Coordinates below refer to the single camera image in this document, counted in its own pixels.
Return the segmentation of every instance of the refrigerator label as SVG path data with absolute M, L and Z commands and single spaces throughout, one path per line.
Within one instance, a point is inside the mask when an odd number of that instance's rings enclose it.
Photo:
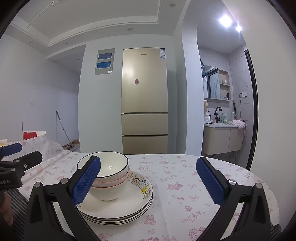
M 160 58 L 159 59 L 165 59 L 165 49 L 164 48 L 160 49 Z

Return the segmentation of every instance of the black faucet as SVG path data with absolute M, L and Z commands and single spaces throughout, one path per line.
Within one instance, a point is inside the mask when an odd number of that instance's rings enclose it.
M 215 120 L 216 120 L 216 123 L 218 123 L 218 121 L 220 121 L 220 118 L 218 118 L 218 114 L 216 113 L 216 111 L 218 110 L 219 108 L 219 111 L 222 111 L 221 107 L 220 106 L 217 106 L 215 112 L 214 112 L 214 115 L 216 116 Z

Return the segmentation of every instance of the refrigerator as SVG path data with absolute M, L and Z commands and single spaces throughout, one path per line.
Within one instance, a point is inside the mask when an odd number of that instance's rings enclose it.
M 165 49 L 123 51 L 121 123 L 124 154 L 168 152 Z

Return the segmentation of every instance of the bowl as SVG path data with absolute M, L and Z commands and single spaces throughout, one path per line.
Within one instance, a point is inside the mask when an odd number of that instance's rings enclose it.
M 108 187 L 116 186 L 116 185 L 124 182 L 128 178 L 129 173 L 130 173 L 130 168 L 128 168 L 128 172 L 123 178 L 120 178 L 116 181 L 108 182 L 108 183 L 100 183 L 95 180 L 92 186 L 95 188 L 108 188 Z
M 128 178 L 124 182 L 113 187 L 108 187 L 108 188 L 91 187 L 89 190 L 89 194 L 98 200 L 111 201 L 120 197 L 124 193 L 127 184 L 128 184 Z
M 77 163 L 77 169 L 81 169 L 91 156 L 97 156 L 101 161 L 101 170 L 96 177 L 96 183 L 114 182 L 123 178 L 128 172 L 128 158 L 113 151 L 102 151 L 89 154 Z

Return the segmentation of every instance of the floral tablecloth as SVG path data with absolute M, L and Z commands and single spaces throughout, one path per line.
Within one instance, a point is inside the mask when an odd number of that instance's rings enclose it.
M 23 154 L 39 150 L 44 157 L 40 165 L 27 171 L 22 178 L 23 186 L 19 190 L 27 199 L 35 182 L 48 185 L 56 184 L 64 177 L 70 178 L 76 171 L 77 162 L 87 155 L 64 151 L 45 136 L 27 140 L 22 145 Z M 103 226 L 87 221 L 94 232 L 102 241 L 195 241 L 220 207 L 213 203 L 196 173 L 195 163 L 199 157 L 155 154 L 128 155 L 128 158 L 131 170 L 140 172 L 152 183 L 152 205 L 136 221 L 120 226 Z M 238 184 L 253 186 L 260 182 L 266 194 L 271 223 L 279 224 L 278 204 L 266 183 L 237 165 L 213 158 L 208 160 L 227 179 L 235 179 Z M 57 204 L 55 208 L 63 229 L 71 233 Z M 242 204 L 239 204 L 223 237 L 231 234 L 241 208 Z

